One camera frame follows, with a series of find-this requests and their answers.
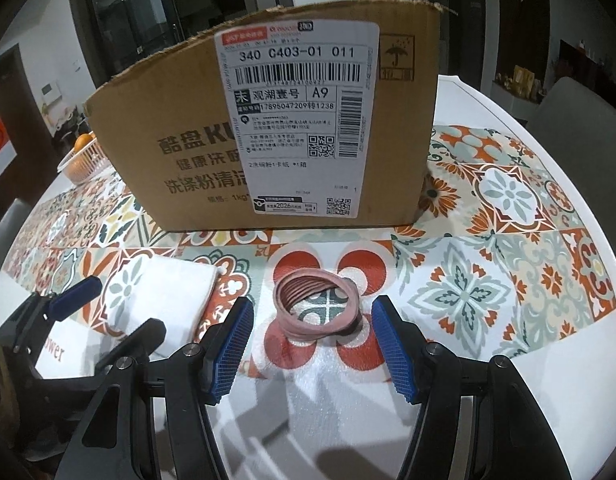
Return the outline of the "folded white cloth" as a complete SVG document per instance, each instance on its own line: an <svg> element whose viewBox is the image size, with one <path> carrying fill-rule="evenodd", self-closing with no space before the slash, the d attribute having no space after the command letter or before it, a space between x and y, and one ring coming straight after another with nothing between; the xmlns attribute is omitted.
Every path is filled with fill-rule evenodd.
<svg viewBox="0 0 616 480"><path fill-rule="evenodd" d="M163 322L165 339L155 353L168 358L195 338L218 278L209 263L142 256L122 281L122 303L110 309L108 322L126 335L150 318Z"/></svg>

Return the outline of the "grey chair near left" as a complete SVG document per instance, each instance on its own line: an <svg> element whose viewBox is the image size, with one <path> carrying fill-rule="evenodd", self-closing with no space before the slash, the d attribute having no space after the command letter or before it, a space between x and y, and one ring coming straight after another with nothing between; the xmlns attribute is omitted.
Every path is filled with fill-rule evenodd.
<svg viewBox="0 0 616 480"><path fill-rule="evenodd" d="M0 221L0 271L18 232L30 215L32 207L17 198Z"/></svg>

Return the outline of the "grey chair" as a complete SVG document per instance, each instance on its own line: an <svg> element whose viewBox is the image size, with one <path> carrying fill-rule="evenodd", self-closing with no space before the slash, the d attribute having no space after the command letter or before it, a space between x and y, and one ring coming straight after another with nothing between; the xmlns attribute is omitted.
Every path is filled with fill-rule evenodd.
<svg viewBox="0 0 616 480"><path fill-rule="evenodd" d="M548 92L526 130L592 210L616 256L616 110L572 78Z"/></svg>
<svg viewBox="0 0 616 480"><path fill-rule="evenodd" d="M18 232L30 215L32 207L17 198L0 221L0 271Z"/></svg>

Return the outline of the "pink plastic fruit basket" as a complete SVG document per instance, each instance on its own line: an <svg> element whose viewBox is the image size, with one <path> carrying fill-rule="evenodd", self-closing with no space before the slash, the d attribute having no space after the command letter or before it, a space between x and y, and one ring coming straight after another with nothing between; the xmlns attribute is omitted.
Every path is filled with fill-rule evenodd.
<svg viewBox="0 0 616 480"><path fill-rule="evenodd" d="M110 166L110 161L96 137L79 153L75 154L73 149L58 164L58 173L74 185L91 180Z"/></svg>

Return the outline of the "oranges in basket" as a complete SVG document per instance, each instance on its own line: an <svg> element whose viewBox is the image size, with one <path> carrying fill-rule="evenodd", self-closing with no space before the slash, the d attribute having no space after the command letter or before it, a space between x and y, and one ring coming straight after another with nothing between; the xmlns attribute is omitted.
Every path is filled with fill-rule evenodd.
<svg viewBox="0 0 616 480"><path fill-rule="evenodd" d="M73 152L75 154L79 153L94 139L95 139L95 135L93 132L81 134L80 136L78 136L78 138L75 141Z"/></svg>

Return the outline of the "patterned tile table runner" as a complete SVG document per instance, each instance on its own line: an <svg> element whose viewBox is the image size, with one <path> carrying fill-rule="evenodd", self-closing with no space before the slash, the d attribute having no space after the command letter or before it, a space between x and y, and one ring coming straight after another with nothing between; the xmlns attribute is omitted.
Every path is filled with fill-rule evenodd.
<svg viewBox="0 0 616 480"><path fill-rule="evenodd" d="M389 296L427 338L470 359L522 356L616 310L616 278L554 171L518 136L467 126L434 128L419 218L406 226L173 233L111 174L38 206L3 269L32 292L97 276L102 294L75 318L112 341L131 330L132 300L155 263L165 266L157 281L189 281L177 260L217 271L195 318L200 332L238 298L253 301L242 367L252 377L296 377L326 363L360 382L387 377L367 325L315 342L283 335L273 289L299 269L353 281L362 312Z"/></svg>

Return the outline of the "brown cardboard box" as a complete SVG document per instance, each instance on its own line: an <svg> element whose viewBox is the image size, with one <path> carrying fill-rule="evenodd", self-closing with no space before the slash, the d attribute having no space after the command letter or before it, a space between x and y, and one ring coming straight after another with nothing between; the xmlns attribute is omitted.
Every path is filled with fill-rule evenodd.
<svg viewBox="0 0 616 480"><path fill-rule="evenodd" d="M260 11L137 62L84 110L167 231L402 226L427 174L443 10Z"/></svg>

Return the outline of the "white shipping label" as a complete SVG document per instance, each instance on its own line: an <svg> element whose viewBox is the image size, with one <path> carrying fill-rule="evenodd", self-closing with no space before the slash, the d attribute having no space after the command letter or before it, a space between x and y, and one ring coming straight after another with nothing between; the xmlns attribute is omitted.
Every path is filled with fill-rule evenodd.
<svg viewBox="0 0 616 480"><path fill-rule="evenodd" d="M255 211L356 218L378 24L304 18L238 26L218 32L215 46Z"/></svg>

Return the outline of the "grey chair right side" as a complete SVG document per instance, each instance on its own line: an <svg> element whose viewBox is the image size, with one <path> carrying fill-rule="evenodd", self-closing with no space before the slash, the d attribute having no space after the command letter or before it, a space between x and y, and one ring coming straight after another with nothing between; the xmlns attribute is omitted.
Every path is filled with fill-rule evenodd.
<svg viewBox="0 0 616 480"><path fill-rule="evenodd" d="M592 210L616 256L616 110L572 78L548 92L526 130Z"/></svg>

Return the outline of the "white intercom wall panel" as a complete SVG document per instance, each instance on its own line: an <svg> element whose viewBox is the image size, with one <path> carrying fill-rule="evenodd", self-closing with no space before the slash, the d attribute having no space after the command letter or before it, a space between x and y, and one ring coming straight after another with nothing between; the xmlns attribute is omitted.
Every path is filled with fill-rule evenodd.
<svg viewBox="0 0 616 480"><path fill-rule="evenodd" d="M52 106L62 98L62 92L56 80L50 81L41 88L42 102L45 106Z"/></svg>

